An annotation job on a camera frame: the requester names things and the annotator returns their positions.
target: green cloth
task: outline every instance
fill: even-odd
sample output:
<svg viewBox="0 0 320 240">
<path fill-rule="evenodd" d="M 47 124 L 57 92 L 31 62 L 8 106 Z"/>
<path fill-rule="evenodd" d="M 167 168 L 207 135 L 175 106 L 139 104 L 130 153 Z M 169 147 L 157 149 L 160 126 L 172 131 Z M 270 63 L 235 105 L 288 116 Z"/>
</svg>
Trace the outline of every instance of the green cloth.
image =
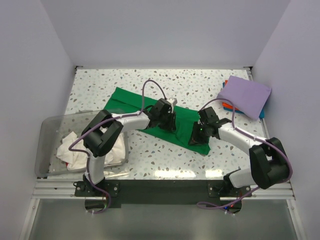
<svg viewBox="0 0 320 240">
<path fill-rule="evenodd" d="M 156 102 L 157 100 L 155 99 L 145 97 L 144 107 L 154 105 Z M 134 113 L 141 109 L 141 103 L 141 95 L 117 87 L 109 101 L 106 103 L 104 109 L 121 109 L 125 113 Z M 194 122 L 197 122 L 199 120 L 198 112 L 180 106 L 175 106 L 174 110 L 176 112 L 175 132 L 168 132 L 166 130 L 160 129 L 159 127 L 149 128 L 141 131 L 146 134 L 155 136 L 159 139 L 163 139 L 169 143 L 176 144 L 191 151 L 207 155 L 210 151 L 210 147 L 208 144 L 198 146 L 188 145 Z"/>
</svg>

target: clear plastic container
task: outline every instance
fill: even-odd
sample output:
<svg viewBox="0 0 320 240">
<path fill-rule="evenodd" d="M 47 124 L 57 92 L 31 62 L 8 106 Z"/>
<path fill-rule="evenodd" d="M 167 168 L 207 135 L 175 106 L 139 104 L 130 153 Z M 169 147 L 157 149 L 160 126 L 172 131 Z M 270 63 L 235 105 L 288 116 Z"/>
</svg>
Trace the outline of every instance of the clear plastic container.
<svg viewBox="0 0 320 240">
<path fill-rule="evenodd" d="M 110 113 L 122 114 L 120 109 L 108 110 Z M 56 157 L 57 149 L 62 144 L 62 139 L 72 131 L 79 137 L 85 127 L 98 114 L 99 111 L 87 111 L 75 114 L 53 116 L 43 121 L 40 130 L 38 149 L 35 160 L 35 174 L 39 178 L 47 176 L 81 173 L 85 168 L 68 170 L 66 163 Z M 124 132 L 125 159 L 121 163 L 105 165 L 114 167 L 128 161 L 128 134 Z"/>
</svg>

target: crumpled white cloth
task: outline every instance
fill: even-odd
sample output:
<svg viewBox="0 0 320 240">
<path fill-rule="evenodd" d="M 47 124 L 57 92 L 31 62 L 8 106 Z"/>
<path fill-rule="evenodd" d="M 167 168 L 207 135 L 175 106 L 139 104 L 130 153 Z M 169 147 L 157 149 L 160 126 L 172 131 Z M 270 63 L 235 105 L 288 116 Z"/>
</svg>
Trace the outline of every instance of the crumpled white cloth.
<svg viewBox="0 0 320 240">
<path fill-rule="evenodd" d="M 68 163 L 68 170 L 82 169 L 87 165 L 87 155 L 84 152 L 69 151 L 70 145 L 78 139 L 78 136 L 71 132 L 68 136 L 62 139 L 62 144 L 56 151 L 56 157 Z M 74 149 L 87 150 L 84 146 L 84 141 L 81 140 Z M 104 165 L 119 164 L 126 158 L 125 138 L 121 133 L 110 152 L 105 155 Z"/>
</svg>

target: lavender towel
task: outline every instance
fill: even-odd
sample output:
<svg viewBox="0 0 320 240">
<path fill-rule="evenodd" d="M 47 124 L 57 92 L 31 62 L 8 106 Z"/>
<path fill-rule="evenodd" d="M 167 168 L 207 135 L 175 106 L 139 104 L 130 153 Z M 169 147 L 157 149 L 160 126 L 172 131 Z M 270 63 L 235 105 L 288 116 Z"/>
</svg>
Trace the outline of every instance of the lavender towel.
<svg viewBox="0 0 320 240">
<path fill-rule="evenodd" d="M 230 76 L 228 83 L 217 97 L 230 100 L 248 117 L 257 120 L 270 93 L 271 87 L 237 76 Z"/>
</svg>

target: orange object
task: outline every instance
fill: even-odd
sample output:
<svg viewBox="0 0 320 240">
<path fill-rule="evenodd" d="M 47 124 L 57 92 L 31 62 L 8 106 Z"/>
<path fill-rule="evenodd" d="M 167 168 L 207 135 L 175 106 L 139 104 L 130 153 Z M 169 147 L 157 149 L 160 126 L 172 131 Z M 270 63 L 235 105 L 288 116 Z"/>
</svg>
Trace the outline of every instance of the orange object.
<svg viewBox="0 0 320 240">
<path fill-rule="evenodd" d="M 225 103 L 225 102 L 222 103 L 222 106 L 224 106 L 227 109 L 231 109 L 231 110 L 233 109 L 233 107 L 230 104 Z"/>
<path fill-rule="evenodd" d="M 226 86 L 228 83 L 228 80 L 224 80 L 224 86 Z M 222 102 L 222 106 L 224 106 L 227 109 L 233 109 L 234 107 L 226 102 Z"/>
</svg>

